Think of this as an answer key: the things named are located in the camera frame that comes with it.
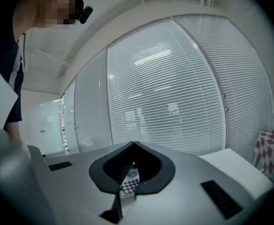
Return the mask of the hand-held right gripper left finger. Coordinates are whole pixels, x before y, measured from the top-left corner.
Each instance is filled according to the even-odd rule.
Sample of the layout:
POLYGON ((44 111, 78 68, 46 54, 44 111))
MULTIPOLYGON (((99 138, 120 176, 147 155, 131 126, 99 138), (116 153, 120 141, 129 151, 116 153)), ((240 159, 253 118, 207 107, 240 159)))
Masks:
POLYGON ((113 224, 101 217, 112 208, 115 195, 101 192, 89 176, 94 160, 123 145, 57 157, 43 157, 39 148, 28 147, 33 170, 57 225, 135 225, 133 197, 122 208, 119 223, 113 224))

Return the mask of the purple checkered tablecloth table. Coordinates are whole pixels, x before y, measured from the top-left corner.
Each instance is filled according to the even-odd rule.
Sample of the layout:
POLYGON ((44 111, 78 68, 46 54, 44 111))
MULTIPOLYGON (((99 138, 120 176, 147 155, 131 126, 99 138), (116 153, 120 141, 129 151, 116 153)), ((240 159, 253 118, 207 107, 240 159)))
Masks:
POLYGON ((274 130, 258 133, 253 165, 274 184, 274 130))

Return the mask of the frosted glass door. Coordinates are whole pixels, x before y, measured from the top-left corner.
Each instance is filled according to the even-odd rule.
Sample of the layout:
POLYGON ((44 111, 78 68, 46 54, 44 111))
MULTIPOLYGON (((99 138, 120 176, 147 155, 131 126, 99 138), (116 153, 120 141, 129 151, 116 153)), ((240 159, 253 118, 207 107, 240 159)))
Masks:
POLYGON ((40 106, 40 151, 46 156, 64 151, 61 136, 60 99, 51 100, 40 106))

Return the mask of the white window blind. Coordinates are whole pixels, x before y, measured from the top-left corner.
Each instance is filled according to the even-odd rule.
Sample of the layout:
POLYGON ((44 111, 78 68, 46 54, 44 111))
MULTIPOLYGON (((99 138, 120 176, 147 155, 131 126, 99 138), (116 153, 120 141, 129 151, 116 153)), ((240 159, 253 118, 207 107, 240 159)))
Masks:
POLYGON ((107 48, 107 94, 114 144, 148 142, 197 156, 225 148, 215 75, 173 19, 144 26, 107 48))
POLYGON ((203 49, 226 95, 228 147, 252 161, 258 133, 274 127, 274 99, 265 68, 245 35, 228 19, 177 21, 203 49))

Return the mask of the white desk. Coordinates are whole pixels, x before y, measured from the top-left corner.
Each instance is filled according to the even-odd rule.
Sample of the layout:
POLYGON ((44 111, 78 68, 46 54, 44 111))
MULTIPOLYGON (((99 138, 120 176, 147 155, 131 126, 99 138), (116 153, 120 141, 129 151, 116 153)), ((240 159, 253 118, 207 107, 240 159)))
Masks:
POLYGON ((256 167, 231 149, 202 155, 200 158, 209 162, 240 184, 271 184, 273 183, 256 167))

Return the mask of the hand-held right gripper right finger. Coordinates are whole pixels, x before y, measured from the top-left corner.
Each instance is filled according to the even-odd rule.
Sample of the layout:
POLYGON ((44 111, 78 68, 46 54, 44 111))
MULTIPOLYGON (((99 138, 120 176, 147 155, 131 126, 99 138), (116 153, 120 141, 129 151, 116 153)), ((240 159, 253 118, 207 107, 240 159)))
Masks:
POLYGON ((133 196, 135 225, 241 225, 274 184, 240 184, 204 159, 150 145, 175 165, 172 181, 159 193, 133 196))

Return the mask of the person's body in dark clothing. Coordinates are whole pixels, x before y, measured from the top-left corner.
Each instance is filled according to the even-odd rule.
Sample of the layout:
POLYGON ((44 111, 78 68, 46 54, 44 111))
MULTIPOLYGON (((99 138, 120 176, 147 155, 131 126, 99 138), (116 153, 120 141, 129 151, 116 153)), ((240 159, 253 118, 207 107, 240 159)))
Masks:
POLYGON ((24 74, 19 37, 32 28, 74 24, 81 19, 83 12, 83 0, 0 0, 0 74, 8 83, 12 72, 16 71, 12 89, 18 98, 4 125, 12 139, 21 139, 20 95, 24 74))

